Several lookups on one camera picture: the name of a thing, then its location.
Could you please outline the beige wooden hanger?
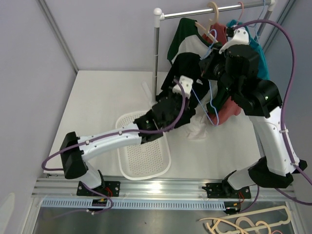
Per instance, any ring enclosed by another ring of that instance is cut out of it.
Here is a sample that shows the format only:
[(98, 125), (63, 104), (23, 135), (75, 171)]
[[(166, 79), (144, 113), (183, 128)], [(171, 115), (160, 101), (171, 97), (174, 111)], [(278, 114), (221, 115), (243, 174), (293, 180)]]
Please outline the beige wooden hanger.
[(214, 1), (211, 1), (209, 3), (207, 3), (207, 7), (210, 7), (211, 9), (213, 9), (214, 12), (214, 17), (212, 19), (208, 19), (208, 25), (207, 27), (204, 27), (203, 25), (201, 25), (200, 23), (198, 23), (197, 21), (195, 22), (195, 26), (198, 29), (201, 29), (203, 32), (205, 32), (206, 36), (212, 41), (212, 42), (218, 42), (218, 40), (216, 39), (217, 33), (215, 33), (214, 35), (212, 35), (210, 33), (210, 28), (213, 24), (218, 22), (218, 18), (219, 18), (219, 10), (218, 10), (218, 6)]

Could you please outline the pink wire hanger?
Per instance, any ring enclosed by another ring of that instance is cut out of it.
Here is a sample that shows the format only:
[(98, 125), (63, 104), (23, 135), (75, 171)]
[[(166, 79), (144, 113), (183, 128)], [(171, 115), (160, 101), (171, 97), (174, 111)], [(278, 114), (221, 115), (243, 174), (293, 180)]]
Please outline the pink wire hanger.
[(242, 18), (242, 16), (243, 16), (243, 13), (244, 13), (244, 3), (241, 2), (241, 1), (239, 1), (238, 3), (239, 3), (240, 6), (241, 6), (241, 12), (240, 12), (240, 15), (239, 15), (239, 17), (238, 17), (238, 19), (237, 19), (237, 21), (236, 21), (236, 24), (237, 24), (237, 25), (239, 25), (239, 22), (240, 22), (240, 20), (241, 20), (241, 18)]

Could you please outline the teal t shirt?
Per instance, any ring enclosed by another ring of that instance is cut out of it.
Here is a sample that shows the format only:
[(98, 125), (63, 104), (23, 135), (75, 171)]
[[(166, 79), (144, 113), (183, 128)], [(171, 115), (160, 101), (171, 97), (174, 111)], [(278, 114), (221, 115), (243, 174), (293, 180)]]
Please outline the teal t shirt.
[(269, 69), (267, 66), (266, 58), (264, 56), (263, 50), (261, 45), (258, 43), (258, 38), (256, 40), (251, 36), (248, 27), (254, 27), (254, 26), (245, 26), (245, 30), (247, 31), (249, 35), (249, 45), (252, 49), (254, 49), (258, 54), (259, 54), (259, 64), (258, 64), (258, 74), (257, 77), (264, 79), (264, 80), (269, 80)]

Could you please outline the salmon pink shirt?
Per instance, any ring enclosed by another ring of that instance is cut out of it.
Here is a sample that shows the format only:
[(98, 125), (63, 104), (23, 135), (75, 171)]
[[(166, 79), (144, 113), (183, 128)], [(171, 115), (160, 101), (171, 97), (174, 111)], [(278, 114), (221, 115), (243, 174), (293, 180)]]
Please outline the salmon pink shirt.
[[(215, 23), (210, 27), (210, 30), (216, 30), (216, 40), (224, 45), (227, 42), (226, 38), (226, 26), (223, 24)], [(226, 122), (229, 117), (239, 115), (241, 108), (231, 100), (231, 97), (227, 93), (226, 89), (217, 83), (217, 94), (212, 100), (213, 106), (216, 108), (219, 118), (218, 125)]]

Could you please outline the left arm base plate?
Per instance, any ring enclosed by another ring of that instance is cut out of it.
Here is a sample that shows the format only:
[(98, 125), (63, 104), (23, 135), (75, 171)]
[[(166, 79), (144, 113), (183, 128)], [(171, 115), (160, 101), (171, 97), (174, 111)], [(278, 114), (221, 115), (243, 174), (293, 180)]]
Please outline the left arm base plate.
[[(109, 197), (119, 197), (120, 182), (119, 181), (105, 181), (105, 186), (99, 186), (93, 188), (94, 191), (101, 193)], [(77, 188), (77, 196), (97, 196), (97, 194), (86, 189), (83, 183), (80, 181)]]

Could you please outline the black t shirt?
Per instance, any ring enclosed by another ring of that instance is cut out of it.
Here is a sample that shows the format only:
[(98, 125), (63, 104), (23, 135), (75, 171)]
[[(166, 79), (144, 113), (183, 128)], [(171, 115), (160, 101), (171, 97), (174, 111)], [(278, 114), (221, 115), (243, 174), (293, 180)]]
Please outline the black t shirt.
[(209, 82), (201, 77), (200, 56), (181, 53), (174, 60), (152, 107), (158, 128), (178, 128), (191, 122), (198, 102), (210, 90)]

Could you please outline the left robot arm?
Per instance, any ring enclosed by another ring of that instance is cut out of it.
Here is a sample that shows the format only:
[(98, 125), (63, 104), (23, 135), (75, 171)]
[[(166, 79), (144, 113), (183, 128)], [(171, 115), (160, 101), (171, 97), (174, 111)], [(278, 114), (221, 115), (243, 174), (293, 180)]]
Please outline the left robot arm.
[(103, 135), (67, 133), (60, 147), (65, 178), (79, 179), (93, 195), (101, 195), (105, 190), (103, 175), (88, 161), (111, 150), (153, 142), (163, 137), (165, 132), (186, 124), (194, 114), (188, 107), (190, 97), (189, 91), (185, 94), (169, 91), (146, 114)]

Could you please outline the white t shirt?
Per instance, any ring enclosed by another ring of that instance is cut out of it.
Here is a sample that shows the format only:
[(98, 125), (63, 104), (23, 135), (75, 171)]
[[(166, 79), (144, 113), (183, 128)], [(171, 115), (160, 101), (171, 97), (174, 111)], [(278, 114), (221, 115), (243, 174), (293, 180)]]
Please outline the white t shirt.
[(189, 140), (200, 140), (206, 137), (208, 118), (205, 115), (194, 115), (185, 127), (186, 137)]

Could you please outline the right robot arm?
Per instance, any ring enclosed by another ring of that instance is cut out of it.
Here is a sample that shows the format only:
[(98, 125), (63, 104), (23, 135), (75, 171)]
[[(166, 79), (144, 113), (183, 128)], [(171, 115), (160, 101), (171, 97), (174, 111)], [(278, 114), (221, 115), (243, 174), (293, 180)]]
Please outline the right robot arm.
[(214, 48), (199, 63), (202, 77), (217, 80), (249, 117), (263, 146), (264, 156), (255, 164), (223, 179), (222, 192), (227, 197), (251, 185), (287, 188), (293, 182), (293, 174), (300, 174), (307, 168), (306, 161), (294, 155), (282, 120), (278, 87), (270, 80), (258, 78), (258, 63), (259, 54), (243, 44), (226, 50)]

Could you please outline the green and grey shirt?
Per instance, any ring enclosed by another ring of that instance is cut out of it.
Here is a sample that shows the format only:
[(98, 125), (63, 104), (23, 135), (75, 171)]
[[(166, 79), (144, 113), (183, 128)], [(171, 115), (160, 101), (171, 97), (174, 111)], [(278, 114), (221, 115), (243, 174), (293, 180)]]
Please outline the green and grey shirt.
[[(199, 99), (203, 99), (209, 88), (209, 80), (202, 78), (199, 61), (208, 50), (212, 42), (207, 36), (203, 37), (199, 34), (198, 28), (195, 26), (196, 20), (182, 18), (179, 21), (173, 41), (167, 53), (167, 60), (171, 64), (165, 81), (161, 89), (168, 90), (173, 85), (173, 79), (180, 76), (186, 76), (193, 79), (193, 89)], [(213, 91), (213, 96), (217, 94), (217, 82), (210, 80)], [(214, 109), (207, 104), (208, 113), (214, 114)]]

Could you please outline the light blue wire hanger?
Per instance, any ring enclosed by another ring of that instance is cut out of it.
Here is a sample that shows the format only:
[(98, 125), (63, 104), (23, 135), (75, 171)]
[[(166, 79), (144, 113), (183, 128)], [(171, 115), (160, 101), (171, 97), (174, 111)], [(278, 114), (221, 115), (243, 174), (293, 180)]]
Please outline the light blue wire hanger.
[[(217, 37), (217, 31), (216, 31), (215, 29), (211, 29), (206, 35), (207, 35), (207, 36), (212, 36), (212, 37), (213, 37), (213, 39), (212, 39), (213, 42), (212, 42), (212, 44), (208, 47), (208, 50), (207, 50), (206, 54), (205, 54), (204, 56), (202, 56), (200, 60), (206, 59), (206, 58), (208, 57), (208, 55), (211, 53), (213, 45), (214, 45), (215, 43), (217, 43), (217, 39), (216, 39), (216, 37)], [(197, 96), (197, 94), (196, 94), (196, 92), (194, 91), (193, 88), (192, 88), (192, 93), (194, 94), (194, 96), (195, 96), (197, 102), (199, 103), (199, 105), (201, 106), (201, 108), (204, 110), (204, 112), (205, 112), (205, 114), (206, 114), (208, 120), (210, 121), (210, 123), (211, 123), (213, 126), (218, 126), (218, 125), (219, 125), (219, 116), (218, 116), (216, 107), (213, 105), (213, 91), (212, 91), (212, 85), (211, 85), (210, 81), (209, 81), (209, 88), (210, 88), (210, 102), (209, 102), (209, 104), (210, 104), (210, 106), (214, 109), (214, 113), (215, 113), (215, 115), (216, 115), (216, 123), (214, 123), (214, 122), (212, 121), (212, 119), (209, 117), (208, 111), (205, 111), (203, 104), (201, 103), (200, 99), (198, 98), (198, 96)]]

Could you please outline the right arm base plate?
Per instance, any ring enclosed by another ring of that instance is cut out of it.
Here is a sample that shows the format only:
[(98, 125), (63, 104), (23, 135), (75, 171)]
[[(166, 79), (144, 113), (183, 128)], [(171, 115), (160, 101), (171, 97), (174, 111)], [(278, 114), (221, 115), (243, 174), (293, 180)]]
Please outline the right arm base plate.
[(251, 198), (250, 187), (246, 186), (240, 190), (233, 189), (230, 185), (224, 185), (221, 182), (206, 183), (202, 189), (207, 193), (208, 198), (225, 198), (225, 199), (239, 199)]

